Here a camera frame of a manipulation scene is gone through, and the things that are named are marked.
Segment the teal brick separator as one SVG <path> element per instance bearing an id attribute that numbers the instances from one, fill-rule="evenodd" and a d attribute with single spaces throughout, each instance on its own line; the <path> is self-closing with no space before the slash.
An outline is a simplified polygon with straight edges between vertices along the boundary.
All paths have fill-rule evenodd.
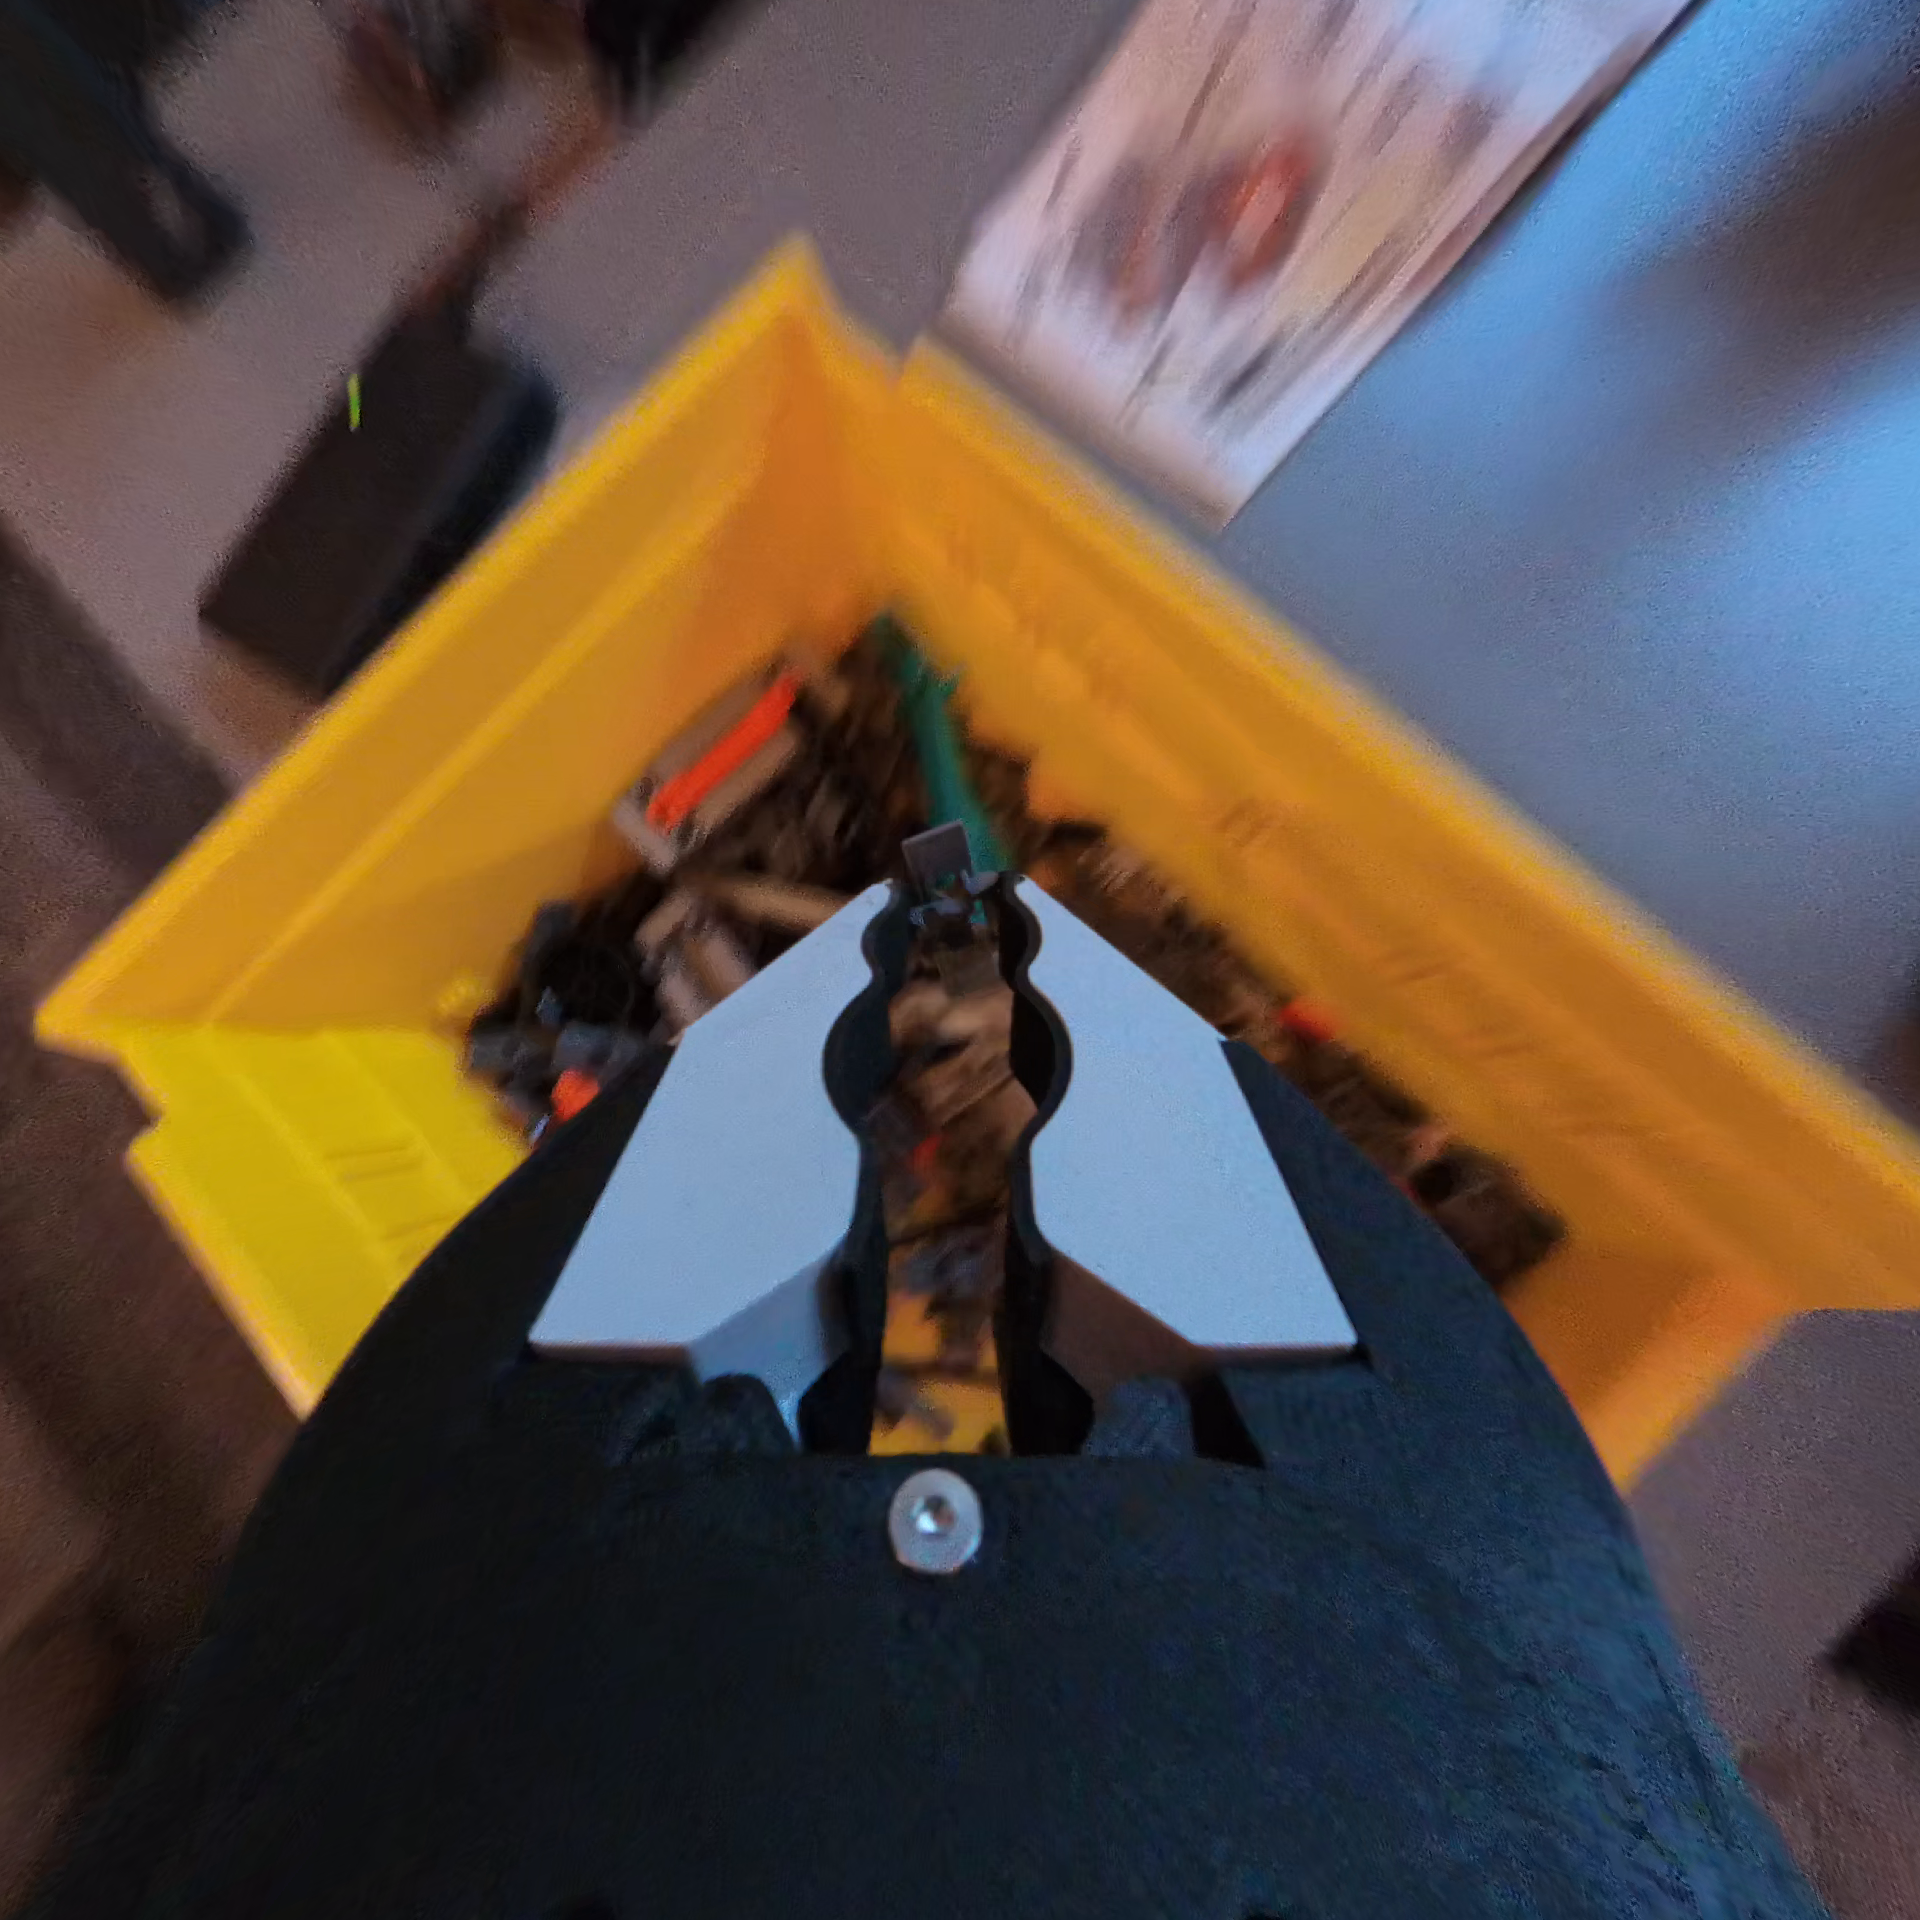
<path id="1" fill-rule="evenodd" d="M 897 707 L 917 757 L 926 827 L 960 827 L 968 834 L 969 867 L 976 873 L 1006 873 L 1013 858 L 978 793 L 965 737 L 953 718 L 957 682 L 921 652 L 907 627 L 892 612 L 876 618 L 868 638 L 894 684 Z"/>

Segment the grey desk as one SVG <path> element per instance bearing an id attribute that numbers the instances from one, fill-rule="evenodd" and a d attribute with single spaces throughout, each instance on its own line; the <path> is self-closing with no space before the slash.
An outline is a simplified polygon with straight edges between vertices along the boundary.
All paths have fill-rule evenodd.
<path id="1" fill-rule="evenodd" d="M 777 238 L 907 341 L 1128 5 L 773 5 L 497 273 L 601 417 Z M 1218 562 L 1915 1129 L 1915 5 L 1701 5 Z"/>

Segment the black power adapter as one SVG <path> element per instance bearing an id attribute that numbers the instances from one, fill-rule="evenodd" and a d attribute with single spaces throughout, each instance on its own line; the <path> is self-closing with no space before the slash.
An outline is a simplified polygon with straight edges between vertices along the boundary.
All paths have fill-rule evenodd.
<path id="1" fill-rule="evenodd" d="M 403 312 L 200 596 L 203 632 L 322 702 L 533 484 L 560 398 L 473 331 L 467 294 Z"/>

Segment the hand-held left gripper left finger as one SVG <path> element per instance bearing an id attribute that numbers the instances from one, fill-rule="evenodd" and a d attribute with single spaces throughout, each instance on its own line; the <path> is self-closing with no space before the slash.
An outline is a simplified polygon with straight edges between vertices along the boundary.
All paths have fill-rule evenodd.
<path id="1" fill-rule="evenodd" d="M 897 1076 L 900 888 L 840 907 L 673 1052 L 560 1268 L 541 1358 L 757 1380 L 802 1450 L 865 1421 L 818 1393 L 878 1350 L 873 1110 Z"/>

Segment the pile of toy bricks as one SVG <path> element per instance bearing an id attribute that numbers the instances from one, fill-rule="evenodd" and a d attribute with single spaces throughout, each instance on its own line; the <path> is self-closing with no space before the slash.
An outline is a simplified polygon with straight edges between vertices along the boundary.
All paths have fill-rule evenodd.
<path id="1" fill-rule="evenodd" d="M 1013 867 L 1304 1090 L 1488 1286 L 1508 1292 L 1569 1242 L 1501 1160 L 1454 1132 L 1340 1035 L 1099 819 L 1044 802 L 1026 755 L 984 734 L 955 685 L 969 770 Z M 830 662 L 777 662 L 732 688 L 614 805 L 632 873 L 541 904 L 505 990 L 473 1012 L 464 1069 L 536 1142 L 642 1046 L 676 1042 L 872 881 L 907 881 L 926 829 L 921 772 L 865 632 Z M 1010 1067 L 1013 994 L 990 981 L 988 924 L 907 962 L 897 1076 L 876 1110 L 889 1235 L 876 1451 L 1006 1453 L 993 1312 L 1006 1160 L 1033 1110 Z"/>

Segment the yellow plastic bin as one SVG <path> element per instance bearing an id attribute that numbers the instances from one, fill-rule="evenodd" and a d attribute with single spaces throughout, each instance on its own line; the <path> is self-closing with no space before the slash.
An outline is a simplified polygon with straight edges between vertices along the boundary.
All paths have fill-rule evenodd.
<path id="1" fill-rule="evenodd" d="M 1800 1312 L 1912 1312 L 1915 1136 L 804 242 L 763 267 L 77 960 L 37 1040 L 297 1412 L 524 1160 L 457 1066 L 617 793 L 882 611 L 1569 1227 L 1510 1294 L 1628 1486 Z"/>

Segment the small dark grey brick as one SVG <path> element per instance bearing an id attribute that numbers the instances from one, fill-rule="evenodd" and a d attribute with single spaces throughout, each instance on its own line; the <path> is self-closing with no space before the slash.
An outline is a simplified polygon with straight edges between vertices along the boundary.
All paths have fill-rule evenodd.
<path id="1" fill-rule="evenodd" d="M 984 900 L 1000 873 L 973 865 L 969 829 L 962 824 L 917 833 L 902 842 L 900 853 L 914 897 L 907 907 L 914 929 L 984 929 L 988 924 Z"/>

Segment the black metal post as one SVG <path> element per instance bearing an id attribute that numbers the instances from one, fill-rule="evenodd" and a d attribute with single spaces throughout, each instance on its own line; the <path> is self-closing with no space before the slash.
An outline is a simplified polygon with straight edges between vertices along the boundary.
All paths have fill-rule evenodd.
<path id="1" fill-rule="evenodd" d="M 160 129 L 148 64 L 200 3 L 5 3 L 5 172 L 43 187 L 156 299 L 196 304 L 249 252 L 244 212 Z"/>

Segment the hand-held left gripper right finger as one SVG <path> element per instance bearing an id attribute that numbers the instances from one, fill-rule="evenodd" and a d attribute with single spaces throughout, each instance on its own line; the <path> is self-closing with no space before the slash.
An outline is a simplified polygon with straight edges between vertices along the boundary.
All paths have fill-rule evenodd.
<path id="1" fill-rule="evenodd" d="M 1190 1414 L 1228 1374 L 1354 1361 L 1235 1046 L 1036 881 L 1000 876 L 993 898 L 1033 1104 L 994 1321 L 1010 1450 L 1076 1453 L 1122 1400 Z"/>

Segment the toy instruction booklet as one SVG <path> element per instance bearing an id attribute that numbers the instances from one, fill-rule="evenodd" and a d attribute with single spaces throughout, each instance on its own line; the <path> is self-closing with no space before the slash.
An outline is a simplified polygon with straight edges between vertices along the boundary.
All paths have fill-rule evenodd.
<path id="1" fill-rule="evenodd" d="M 978 218 L 939 326 L 1233 521 L 1678 3 L 1160 3 Z"/>

